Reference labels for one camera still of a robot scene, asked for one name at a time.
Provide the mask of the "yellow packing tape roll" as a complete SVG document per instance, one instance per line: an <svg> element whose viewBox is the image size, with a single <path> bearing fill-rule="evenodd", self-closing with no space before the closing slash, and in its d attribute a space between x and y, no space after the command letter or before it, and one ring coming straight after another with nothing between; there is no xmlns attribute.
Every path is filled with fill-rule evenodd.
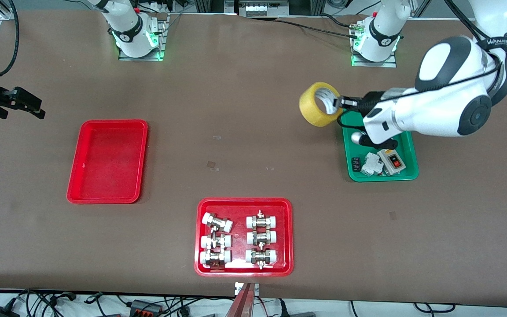
<svg viewBox="0 0 507 317"><path fill-rule="evenodd" d="M340 96L330 84L316 82L301 94L298 108L308 123L322 128L335 122L342 114L342 109L335 105Z"/></svg>

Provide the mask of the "green plastic tray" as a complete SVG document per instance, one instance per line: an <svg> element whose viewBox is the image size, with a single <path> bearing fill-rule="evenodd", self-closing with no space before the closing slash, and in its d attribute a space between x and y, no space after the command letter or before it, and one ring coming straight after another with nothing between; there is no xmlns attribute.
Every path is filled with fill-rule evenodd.
<svg viewBox="0 0 507 317"><path fill-rule="evenodd" d="M352 142L351 135L357 131L357 129L353 128L342 128L345 155L347 158L347 173L354 182L411 181L419 176L419 166L417 164L414 139L412 138L410 132L403 132L393 138L397 142L396 152L398 158L402 164L406 165L405 169L394 175L388 175L386 174L386 171L383 171L381 175L365 175L361 171L356 171L352 163L354 158L359 158L360 168L363 168L366 155L368 153L378 154L380 151L379 148L361 146Z"/></svg>

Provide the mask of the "empty-style red plastic tray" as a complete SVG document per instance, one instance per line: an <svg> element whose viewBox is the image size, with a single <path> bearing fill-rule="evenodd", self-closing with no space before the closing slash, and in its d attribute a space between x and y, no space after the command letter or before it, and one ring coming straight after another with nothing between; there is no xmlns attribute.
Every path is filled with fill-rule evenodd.
<svg viewBox="0 0 507 317"><path fill-rule="evenodd" d="M128 204L139 199L147 150L145 120L82 124L66 197L76 204Z"/></svg>

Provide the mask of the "red tray with fittings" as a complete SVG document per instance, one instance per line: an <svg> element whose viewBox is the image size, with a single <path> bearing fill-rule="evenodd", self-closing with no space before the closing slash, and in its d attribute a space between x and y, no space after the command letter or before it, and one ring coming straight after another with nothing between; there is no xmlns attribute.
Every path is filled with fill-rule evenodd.
<svg viewBox="0 0 507 317"><path fill-rule="evenodd" d="M265 215L276 217L275 229L246 228L246 217L256 215L259 210L262 210ZM290 275L294 268L292 211L292 204L283 197L207 197L203 199L197 208L195 272L203 277L284 277ZM212 231L202 223L205 213L216 214L219 218L228 218L233 221L231 232ZM262 247L247 243L247 232L269 230L276 231L276 243L262 245ZM201 236L213 232L218 235L225 233L232 237L232 246L225 249L231 250L232 261L224 267L208 268L199 262L199 253L208 250L200 247ZM276 250L276 262L259 269L257 265L252 265L245 260L245 251L250 249Z"/></svg>

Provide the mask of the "white circuit breaker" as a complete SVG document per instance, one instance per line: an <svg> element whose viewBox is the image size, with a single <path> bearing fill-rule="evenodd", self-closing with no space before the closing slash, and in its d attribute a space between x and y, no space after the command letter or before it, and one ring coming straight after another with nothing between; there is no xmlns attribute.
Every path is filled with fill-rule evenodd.
<svg viewBox="0 0 507 317"><path fill-rule="evenodd" d="M382 175L384 163L379 155L376 153L368 153L365 156L364 164L360 172L366 176Z"/></svg>

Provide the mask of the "white terminal block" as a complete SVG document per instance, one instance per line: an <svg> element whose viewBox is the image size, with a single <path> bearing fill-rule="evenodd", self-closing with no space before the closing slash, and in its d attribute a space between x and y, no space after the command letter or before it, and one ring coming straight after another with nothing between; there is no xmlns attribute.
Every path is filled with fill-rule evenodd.
<svg viewBox="0 0 507 317"><path fill-rule="evenodd" d="M245 3L242 4L243 13L249 18L271 18L280 14L280 10L287 8L280 3Z"/></svg>

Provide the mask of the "metal fitting white caps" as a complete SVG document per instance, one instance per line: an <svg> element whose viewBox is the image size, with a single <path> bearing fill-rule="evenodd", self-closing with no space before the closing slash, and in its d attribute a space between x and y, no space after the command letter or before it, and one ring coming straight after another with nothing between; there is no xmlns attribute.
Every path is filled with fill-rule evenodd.
<svg viewBox="0 0 507 317"><path fill-rule="evenodd" d="M276 243L276 231L269 230L265 232L250 231L246 233L246 241L250 245L267 245Z"/></svg>
<svg viewBox="0 0 507 317"><path fill-rule="evenodd" d="M276 217L265 215L262 210L259 210L256 215L246 217L246 228L257 229L265 227L266 229L276 228Z"/></svg>
<svg viewBox="0 0 507 317"><path fill-rule="evenodd" d="M227 263L231 263L231 250L213 251L206 250L199 253L199 262L204 267L224 267Z"/></svg>
<svg viewBox="0 0 507 317"><path fill-rule="evenodd" d="M213 232L206 236L201 236L200 239L200 247L202 249L227 249L228 247L232 246L232 237L231 235L227 235L225 233L217 234L216 232Z"/></svg>
<svg viewBox="0 0 507 317"><path fill-rule="evenodd" d="M263 269L266 265L276 262L276 250L266 249L258 251L250 249L245 251L245 260L252 265L257 265L259 269Z"/></svg>
<svg viewBox="0 0 507 317"><path fill-rule="evenodd" d="M228 218L219 218L216 214L205 213L202 217L202 223L212 231L230 233L234 222Z"/></svg>

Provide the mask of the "grey orange power strip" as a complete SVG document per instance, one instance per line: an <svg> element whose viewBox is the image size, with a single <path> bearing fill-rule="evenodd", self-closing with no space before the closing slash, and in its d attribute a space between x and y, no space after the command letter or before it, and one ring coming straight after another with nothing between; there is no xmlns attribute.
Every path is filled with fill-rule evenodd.
<svg viewBox="0 0 507 317"><path fill-rule="evenodd" d="M163 307L157 303L141 300L130 302L129 317L159 317L161 313L163 313Z"/></svg>

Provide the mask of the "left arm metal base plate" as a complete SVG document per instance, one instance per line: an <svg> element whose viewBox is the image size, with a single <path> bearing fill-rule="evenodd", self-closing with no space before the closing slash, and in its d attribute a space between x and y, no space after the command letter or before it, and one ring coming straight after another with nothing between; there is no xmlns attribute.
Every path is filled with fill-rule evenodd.
<svg viewBox="0 0 507 317"><path fill-rule="evenodd" d="M351 65L365 67L396 68L395 51L400 40L396 37L379 36L376 40L370 32L371 17L351 24L349 34L355 36L350 40Z"/></svg>

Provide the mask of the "grey switch box red button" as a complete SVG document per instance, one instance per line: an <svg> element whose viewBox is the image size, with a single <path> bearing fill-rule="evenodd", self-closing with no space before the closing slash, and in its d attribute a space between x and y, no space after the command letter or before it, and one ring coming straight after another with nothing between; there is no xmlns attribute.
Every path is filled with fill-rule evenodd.
<svg viewBox="0 0 507 317"><path fill-rule="evenodd" d="M376 155L383 163L383 169L387 175L400 174L401 171L406 169L406 164L396 150L380 150Z"/></svg>

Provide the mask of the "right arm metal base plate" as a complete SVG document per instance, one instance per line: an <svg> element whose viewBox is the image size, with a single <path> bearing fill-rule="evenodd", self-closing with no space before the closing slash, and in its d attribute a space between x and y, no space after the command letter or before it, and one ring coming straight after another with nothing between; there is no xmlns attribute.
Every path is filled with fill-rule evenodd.
<svg viewBox="0 0 507 317"><path fill-rule="evenodd" d="M147 16L146 14L139 14L146 22L143 34L147 37L147 44L145 48L150 48L147 54L140 57L130 57L123 52L118 46L118 60L119 61L146 61L146 62L159 62L164 59L165 47L168 36L168 28L170 26L170 15L166 19L159 19L157 17Z"/></svg>

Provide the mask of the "aluminium frame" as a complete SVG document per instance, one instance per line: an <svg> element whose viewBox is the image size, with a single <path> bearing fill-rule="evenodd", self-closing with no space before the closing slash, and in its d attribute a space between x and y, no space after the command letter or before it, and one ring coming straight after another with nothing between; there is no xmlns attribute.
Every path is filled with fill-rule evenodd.
<svg viewBox="0 0 507 317"><path fill-rule="evenodd" d="M316 16L324 11L326 0L189 0L195 3L198 13L230 13L245 16L242 4L280 3L287 8L279 15Z"/></svg>

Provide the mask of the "small white bracket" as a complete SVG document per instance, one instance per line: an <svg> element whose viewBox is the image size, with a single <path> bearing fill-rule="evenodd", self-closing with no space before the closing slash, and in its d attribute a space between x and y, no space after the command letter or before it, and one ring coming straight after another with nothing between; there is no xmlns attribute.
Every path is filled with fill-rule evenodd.
<svg viewBox="0 0 507 317"><path fill-rule="evenodd" d="M246 283L236 282L234 284L234 295L238 296L238 294L245 287L245 285L246 285ZM252 289L253 289L254 296L259 297L259 283L252 283L252 285L253 285Z"/></svg>

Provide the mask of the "red metal post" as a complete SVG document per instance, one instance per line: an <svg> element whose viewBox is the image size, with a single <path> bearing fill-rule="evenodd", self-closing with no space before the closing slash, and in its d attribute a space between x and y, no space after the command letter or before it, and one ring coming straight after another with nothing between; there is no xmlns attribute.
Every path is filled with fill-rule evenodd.
<svg viewBox="0 0 507 317"><path fill-rule="evenodd" d="M225 317L252 317L253 306L256 296L254 296L253 285L246 284L235 297Z"/></svg>

